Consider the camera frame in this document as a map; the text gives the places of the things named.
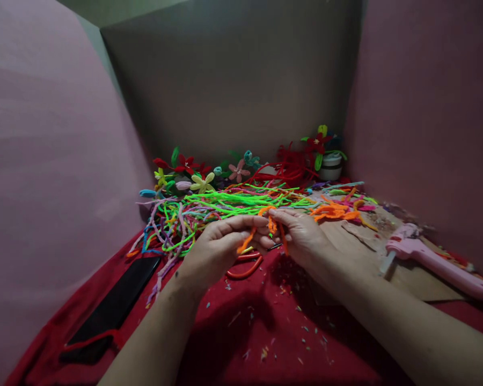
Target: red scissors handle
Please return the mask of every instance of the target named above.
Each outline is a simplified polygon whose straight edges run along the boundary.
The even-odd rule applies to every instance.
[[[253,252],[251,254],[238,256],[238,258],[236,259],[235,264],[245,262],[245,261],[248,261],[248,260],[254,260],[255,258],[258,258],[258,259],[255,261],[254,265],[247,272],[232,273],[230,271],[227,271],[225,273],[225,275],[231,280],[243,280],[243,279],[248,278],[250,275],[252,275],[256,271],[256,269],[258,269],[259,265],[263,261],[263,256],[259,252],[256,251],[256,252]]]

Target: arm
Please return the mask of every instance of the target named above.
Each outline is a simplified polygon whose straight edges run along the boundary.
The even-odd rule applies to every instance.
[[[99,385],[174,384],[202,297],[232,267],[248,229],[258,228],[252,246],[265,251],[258,240],[267,224],[263,217],[236,216],[208,225]]]
[[[292,258],[354,315],[416,384],[483,385],[483,334],[360,270],[336,251],[310,216],[291,210],[273,216],[289,230]]]

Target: left hand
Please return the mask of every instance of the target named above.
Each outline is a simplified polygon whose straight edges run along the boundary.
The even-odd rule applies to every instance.
[[[249,245],[262,254],[266,253],[267,248],[274,245],[269,238],[263,237],[269,233],[268,219],[261,216],[234,216],[212,222],[206,227],[186,255],[179,275],[206,291],[232,267],[238,257],[236,249],[250,235],[252,227],[256,227],[257,232]]]

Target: finger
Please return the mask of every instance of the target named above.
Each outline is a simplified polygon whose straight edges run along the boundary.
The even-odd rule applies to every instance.
[[[212,223],[206,229],[214,232],[215,238],[219,239],[231,232],[242,231],[252,227],[264,227],[268,224],[268,219],[262,216],[234,216],[225,220],[220,220]]]
[[[256,249],[262,255],[267,254],[267,248],[264,248],[259,242],[251,241],[248,245]]]
[[[292,239],[292,237],[291,237],[291,235],[290,235],[290,234],[286,234],[286,235],[284,236],[284,238],[286,239],[286,241],[291,241],[291,239]],[[281,243],[283,242],[283,238],[282,238],[281,236],[276,236],[276,237],[274,237],[273,239],[270,239],[270,238],[268,238],[268,239],[270,240],[270,243],[272,244],[272,245],[270,245],[268,248],[273,247],[273,246],[274,246],[274,244],[281,244]],[[269,243],[268,243],[267,241],[263,241],[263,242],[261,243],[261,245],[264,245],[264,246],[266,247],[267,245],[269,245]]]
[[[231,232],[226,236],[215,241],[216,245],[222,252],[234,251],[241,246],[245,239],[249,237],[251,233],[248,231],[243,232]]]
[[[295,214],[290,214],[285,210],[269,210],[270,215],[274,218],[274,220],[283,223],[288,228],[292,227],[297,223],[297,218]]]
[[[294,217],[300,217],[301,214],[304,214],[304,212],[300,212],[296,209],[292,209],[292,208],[288,208],[288,207],[281,207],[281,208],[278,208],[278,209],[272,209],[269,212],[272,212],[273,210],[278,211],[278,212],[284,212],[284,213],[287,213],[287,214],[294,216]]]
[[[263,227],[257,228],[257,233],[268,236],[268,234],[270,233],[270,230],[268,229],[268,223]]]
[[[257,244],[259,244],[261,247],[263,247],[265,252],[268,248],[271,248],[274,246],[274,242],[268,236],[263,236],[258,233],[254,235],[252,240]]]

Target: scissors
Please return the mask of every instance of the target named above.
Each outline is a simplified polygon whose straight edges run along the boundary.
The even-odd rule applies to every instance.
[[[271,251],[272,249],[279,248],[280,246],[282,246],[282,243],[276,244],[273,247],[268,248],[267,251]],[[253,261],[254,259],[257,259],[255,261],[254,265],[252,265],[252,267],[248,271],[246,271],[244,273],[232,273],[230,271],[227,271],[225,273],[225,275],[229,279],[231,279],[231,280],[243,280],[243,279],[246,279],[250,275],[252,275],[256,271],[256,269],[258,269],[259,265],[263,262],[263,256],[258,251],[254,251],[253,253],[250,253],[250,254],[245,255],[246,252],[250,252],[252,249],[253,249],[253,247],[250,247],[250,248],[247,248],[246,250],[244,250],[244,253],[241,254],[240,256],[238,256],[238,258],[236,259],[235,264],[244,263],[244,262],[247,262],[249,260],[252,260]]]

